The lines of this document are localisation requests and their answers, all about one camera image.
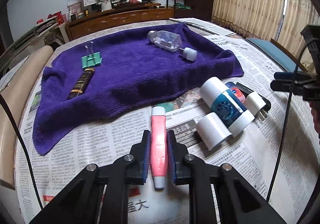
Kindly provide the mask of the large open newspaper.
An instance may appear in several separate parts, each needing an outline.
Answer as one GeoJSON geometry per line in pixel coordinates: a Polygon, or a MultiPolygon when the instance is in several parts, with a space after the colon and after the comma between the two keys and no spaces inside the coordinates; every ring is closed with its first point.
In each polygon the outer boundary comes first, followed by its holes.
{"type": "Polygon", "coordinates": [[[296,223],[319,177],[319,139],[309,104],[293,92],[270,87],[280,68],[243,39],[205,37],[236,56],[237,82],[271,102],[267,118],[254,120],[211,151],[196,131],[210,107],[200,87],[161,103],[72,129],[47,154],[33,143],[36,108],[22,124],[33,184],[16,156],[18,198],[26,223],[296,223]],[[130,183],[131,147],[151,132],[151,111],[162,106],[166,130],[187,147],[189,181],[176,186],[167,175],[156,190],[149,163],[144,185],[130,183]]]}

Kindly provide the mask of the black gold striped tube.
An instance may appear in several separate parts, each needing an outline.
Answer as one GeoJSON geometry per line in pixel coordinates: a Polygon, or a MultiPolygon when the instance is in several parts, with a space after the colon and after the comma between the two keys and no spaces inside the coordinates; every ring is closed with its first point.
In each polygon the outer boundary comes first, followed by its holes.
{"type": "Polygon", "coordinates": [[[77,82],[75,83],[74,87],[70,91],[67,99],[72,99],[78,97],[79,95],[84,94],[91,78],[93,77],[95,72],[94,68],[86,68],[83,70],[80,78],[78,78],[77,82]]]}

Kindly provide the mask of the green binder clip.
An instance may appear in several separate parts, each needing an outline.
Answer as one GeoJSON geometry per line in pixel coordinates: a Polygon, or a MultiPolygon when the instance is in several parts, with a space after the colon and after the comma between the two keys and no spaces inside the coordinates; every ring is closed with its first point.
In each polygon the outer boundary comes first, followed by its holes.
{"type": "Polygon", "coordinates": [[[93,41],[88,42],[85,45],[86,54],[81,58],[82,69],[96,67],[102,64],[103,58],[100,52],[94,52],[93,41]]]}

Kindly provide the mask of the white charger plug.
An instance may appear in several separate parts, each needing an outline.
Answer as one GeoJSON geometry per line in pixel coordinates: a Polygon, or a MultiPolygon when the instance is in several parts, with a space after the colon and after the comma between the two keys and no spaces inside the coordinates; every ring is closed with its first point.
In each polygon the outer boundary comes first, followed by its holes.
{"type": "Polygon", "coordinates": [[[267,118],[267,113],[263,110],[266,102],[260,97],[257,92],[250,93],[243,102],[244,106],[261,121],[267,118]]]}

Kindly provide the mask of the purple towel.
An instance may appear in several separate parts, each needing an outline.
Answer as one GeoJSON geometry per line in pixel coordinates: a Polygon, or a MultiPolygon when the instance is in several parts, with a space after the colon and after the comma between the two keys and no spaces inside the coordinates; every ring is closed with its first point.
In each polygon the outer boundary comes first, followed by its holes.
{"type": "Polygon", "coordinates": [[[223,80],[244,74],[232,51],[186,24],[159,25],[154,30],[179,34],[183,46],[197,51],[194,62],[152,44],[147,38],[151,30],[147,26],[95,39],[93,50],[103,60],[78,97],[69,98],[69,94],[82,74],[83,44],[62,52],[44,68],[33,128],[33,143],[40,155],[47,154],[72,129],[92,120],[175,99],[212,77],[223,80]]]}

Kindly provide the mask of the beige curtain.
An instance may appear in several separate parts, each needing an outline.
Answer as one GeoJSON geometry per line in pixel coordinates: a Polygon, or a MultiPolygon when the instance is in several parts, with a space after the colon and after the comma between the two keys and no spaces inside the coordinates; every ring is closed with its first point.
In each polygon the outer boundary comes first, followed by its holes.
{"type": "Polygon", "coordinates": [[[214,0],[212,21],[244,37],[275,39],[294,57],[306,25],[319,25],[311,0],[214,0]]]}

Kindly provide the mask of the white cylinder jar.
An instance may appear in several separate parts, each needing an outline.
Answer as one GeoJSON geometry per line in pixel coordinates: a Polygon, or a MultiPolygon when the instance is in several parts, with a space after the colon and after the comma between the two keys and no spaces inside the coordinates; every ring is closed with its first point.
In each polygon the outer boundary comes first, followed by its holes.
{"type": "Polygon", "coordinates": [[[214,112],[207,114],[196,124],[196,131],[209,151],[232,135],[214,112]]]}

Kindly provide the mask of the teal chair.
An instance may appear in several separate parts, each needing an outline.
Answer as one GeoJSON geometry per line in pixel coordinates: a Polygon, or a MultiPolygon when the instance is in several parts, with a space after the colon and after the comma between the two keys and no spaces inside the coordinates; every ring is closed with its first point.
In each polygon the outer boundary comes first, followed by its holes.
{"type": "Polygon", "coordinates": [[[246,38],[246,42],[262,51],[284,71],[292,72],[294,70],[297,59],[274,39],[266,41],[258,38],[246,38]]]}

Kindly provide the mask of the folded white table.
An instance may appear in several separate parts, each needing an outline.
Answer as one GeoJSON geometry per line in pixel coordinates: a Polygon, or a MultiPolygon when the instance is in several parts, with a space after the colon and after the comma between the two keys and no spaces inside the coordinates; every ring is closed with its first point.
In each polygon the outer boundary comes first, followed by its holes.
{"type": "Polygon", "coordinates": [[[45,32],[49,32],[50,29],[58,26],[57,16],[53,16],[39,24],[36,24],[33,28],[27,31],[19,39],[14,41],[6,51],[1,55],[1,67],[6,66],[10,61],[18,55],[24,47],[27,46],[33,39],[43,36],[45,32]]]}

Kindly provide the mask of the pink vaseline jar blue lid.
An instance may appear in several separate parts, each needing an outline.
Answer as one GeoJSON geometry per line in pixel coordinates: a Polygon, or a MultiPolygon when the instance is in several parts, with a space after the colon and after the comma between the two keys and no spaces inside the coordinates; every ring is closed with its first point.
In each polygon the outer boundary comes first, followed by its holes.
{"type": "Polygon", "coordinates": [[[240,89],[233,83],[227,82],[225,85],[232,91],[232,93],[243,103],[246,99],[244,94],[240,91],[240,89]]]}

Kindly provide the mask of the black tube white script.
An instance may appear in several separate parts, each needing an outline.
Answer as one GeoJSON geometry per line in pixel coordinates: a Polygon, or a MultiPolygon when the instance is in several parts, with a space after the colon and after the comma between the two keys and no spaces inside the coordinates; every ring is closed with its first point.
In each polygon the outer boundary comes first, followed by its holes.
{"type": "MultiPolygon", "coordinates": [[[[244,95],[245,97],[247,97],[249,94],[253,93],[253,90],[252,90],[252,89],[244,86],[243,84],[241,84],[241,83],[239,83],[239,82],[237,82],[235,85],[236,85],[236,87],[243,93],[243,95],[244,95]]],[[[263,97],[262,95],[260,95],[260,94],[258,94],[258,95],[259,95],[259,97],[261,97],[261,98],[263,99],[263,101],[266,103],[266,105],[263,107],[263,110],[264,110],[265,112],[268,112],[268,111],[271,109],[271,102],[270,102],[267,98],[263,97]]]]}

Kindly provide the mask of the clear plastic bottle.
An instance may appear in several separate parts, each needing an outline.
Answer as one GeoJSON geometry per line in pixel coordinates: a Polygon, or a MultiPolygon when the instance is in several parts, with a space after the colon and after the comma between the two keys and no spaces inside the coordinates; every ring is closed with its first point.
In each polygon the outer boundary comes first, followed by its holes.
{"type": "Polygon", "coordinates": [[[154,45],[170,52],[176,52],[182,46],[181,36],[169,31],[149,31],[148,40],[154,45]]]}

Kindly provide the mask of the pink white tube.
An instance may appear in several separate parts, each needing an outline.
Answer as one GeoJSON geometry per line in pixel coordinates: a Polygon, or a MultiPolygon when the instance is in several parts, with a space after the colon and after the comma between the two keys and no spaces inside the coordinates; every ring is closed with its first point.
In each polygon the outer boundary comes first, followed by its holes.
{"type": "Polygon", "coordinates": [[[156,190],[163,190],[168,169],[166,112],[162,106],[151,111],[150,165],[156,190]]]}

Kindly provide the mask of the folded newspaper far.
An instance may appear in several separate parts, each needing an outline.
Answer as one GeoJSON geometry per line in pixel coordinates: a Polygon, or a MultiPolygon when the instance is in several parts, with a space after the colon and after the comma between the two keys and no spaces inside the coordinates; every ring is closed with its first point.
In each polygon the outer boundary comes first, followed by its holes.
{"type": "Polygon", "coordinates": [[[214,23],[200,20],[197,18],[169,18],[169,19],[173,22],[185,23],[188,26],[192,26],[194,28],[203,30],[203,31],[211,33],[211,34],[216,34],[216,35],[221,35],[221,36],[235,35],[234,32],[232,32],[228,29],[225,29],[225,28],[220,27],[214,23]]]}

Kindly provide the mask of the blue white deodorant stick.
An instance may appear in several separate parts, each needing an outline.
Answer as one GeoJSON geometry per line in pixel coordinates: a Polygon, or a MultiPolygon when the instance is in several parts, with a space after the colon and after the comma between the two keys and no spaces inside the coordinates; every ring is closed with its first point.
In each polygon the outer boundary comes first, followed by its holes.
{"type": "Polygon", "coordinates": [[[233,137],[239,135],[253,120],[253,114],[217,77],[209,78],[200,88],[200,97],[216,113],[233,137]]]}

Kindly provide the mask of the wooden tv cabinet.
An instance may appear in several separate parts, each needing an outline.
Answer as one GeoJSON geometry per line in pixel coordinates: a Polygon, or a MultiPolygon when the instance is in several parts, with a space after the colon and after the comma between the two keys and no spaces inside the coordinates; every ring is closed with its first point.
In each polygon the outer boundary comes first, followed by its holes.
{"type": "Polygon", "coordinates": [[[108,28],[131,23],[166,20],[174,16],[174,9],[160,3],[131,4],[116,9],[90,14],[66,24],[70,41],[108,28]]]}

